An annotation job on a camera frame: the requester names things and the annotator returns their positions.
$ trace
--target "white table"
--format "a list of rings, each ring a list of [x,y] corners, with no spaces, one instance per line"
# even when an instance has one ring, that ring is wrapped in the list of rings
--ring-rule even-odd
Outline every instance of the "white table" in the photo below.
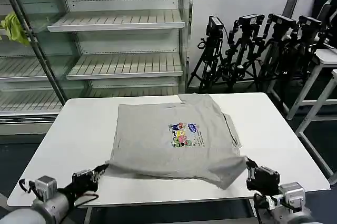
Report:
[[[301,142],[266,94],[211,95],[230,114],[239,135],[241,154],[281,174],[281,183],[299,182],[306,191],[328,190],[330,185]],[[94,168],[110,158],[119,104],[180,102],[178,96],[93,98],[69,100],[29,162],[22,178],[56,178],[59,187],[71,182],[73,172]],[[90,206],[120,206],[164,202],[196,202],[252,197],[243,172],[227,189],[205,181],[101,178],[99,198]],[[18,185],[10,206],[30,206],[33,194]]]

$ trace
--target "cartoon print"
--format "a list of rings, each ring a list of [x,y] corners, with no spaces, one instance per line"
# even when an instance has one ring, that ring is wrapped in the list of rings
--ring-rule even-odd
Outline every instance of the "cartoon print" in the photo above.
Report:
[[[172,125],[172,129],[178,131],[179,130],[178,126],[179,124]]]
[[[187,136],[179,136],[178,141],[179,142],[185,142],[187,140]]]
[[[179,131],[177,131],[177,134],[178,134],[178,136],[184,136],[185,135],[185,131],[179,130]]]
[[[170,131],[172,133],[172,147],[195,147],[203,146],[204,142],[197,124],[177,123],[170,124]]]
[[[189,129],[191,132],[195,133],[196,132],[196,125],[195,124],[189,124]]]

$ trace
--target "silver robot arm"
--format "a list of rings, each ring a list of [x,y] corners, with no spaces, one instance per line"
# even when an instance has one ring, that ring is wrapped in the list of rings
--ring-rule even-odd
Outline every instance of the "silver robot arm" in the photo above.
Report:
[[[18,209],[0,220],[0,224],[59,224],[69,212],[89,201],[98,198],[97,194],[87,194],[98,190],[98,181],[107,169],[108,164],[97,166],[93,170],[83,170],[72,175],[72,182],[65,188],[57,189],[56,180],[47,176],[35,182],[29,182],[29,189],[24,187],[25,181],[19,181],[21,188],[36,195],[36,199],[28,209]],[[82,196],[91,196],[90,200],[76,205]]]
[[[255,190],[254,208],[259,224],[317,223],[305,207],[305,190],[297,182],[280,185],[280,174],[267,167],[259,167],[247,159],[247,189]]]

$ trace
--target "metal shelf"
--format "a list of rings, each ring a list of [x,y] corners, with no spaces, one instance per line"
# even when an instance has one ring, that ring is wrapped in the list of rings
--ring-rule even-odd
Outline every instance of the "metal shelf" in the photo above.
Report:
[[[48,26],[50,32],[183,28],[177,9],[71,12]]]
[[[0,116],[57,115],[61,108],[53,90],[0,92]]]
[[[98,88],[91,89],[90,98],[133,97],[133,96],[163,96],[177,95],[179,88],[173,87],[137,87],[137,88]]]
[[[55,56],[49,61],[56,77],[64,75],[70,57]],[[39,61],[34,57],[0,58],[0,82],[48,81]]]
[[[69,80],[167,77],[183,75],[179,53],[82,56],[66,76]]]

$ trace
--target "gray t-shirt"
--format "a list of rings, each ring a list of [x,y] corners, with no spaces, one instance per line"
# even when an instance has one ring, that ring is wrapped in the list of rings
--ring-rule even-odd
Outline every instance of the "gray t-shirt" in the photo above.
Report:
[[[246,168],[229,116],[209,95],[182,103],[120,105],[110,167],[169,178],[199,178],[227,188]]]

